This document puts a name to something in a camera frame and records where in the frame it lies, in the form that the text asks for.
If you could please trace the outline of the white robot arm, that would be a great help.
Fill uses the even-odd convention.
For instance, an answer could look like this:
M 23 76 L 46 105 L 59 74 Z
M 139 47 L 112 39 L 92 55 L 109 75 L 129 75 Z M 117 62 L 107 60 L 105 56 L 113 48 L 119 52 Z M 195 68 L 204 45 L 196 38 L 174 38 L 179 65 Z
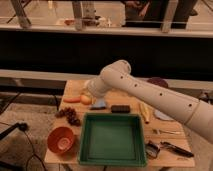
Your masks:
M 213 105 L 197 98 L 163 88 L 130 75 L 131 66 L 118 60 L 105 66 L 86 87 L 96 98 L 112 88 L 122 90 L 190 128 L 213 144 Z

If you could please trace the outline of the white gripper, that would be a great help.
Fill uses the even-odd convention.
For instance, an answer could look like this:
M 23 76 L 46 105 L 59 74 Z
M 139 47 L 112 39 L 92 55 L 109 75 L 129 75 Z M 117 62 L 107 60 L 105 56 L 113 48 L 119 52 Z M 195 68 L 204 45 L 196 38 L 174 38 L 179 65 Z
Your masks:
M 99 98 L 100 94 L 96 85 L 96 81 L 95 80 L 87 80 L 85 82 L 85 88 L 87 89 L 87 91 L 94 97 Z

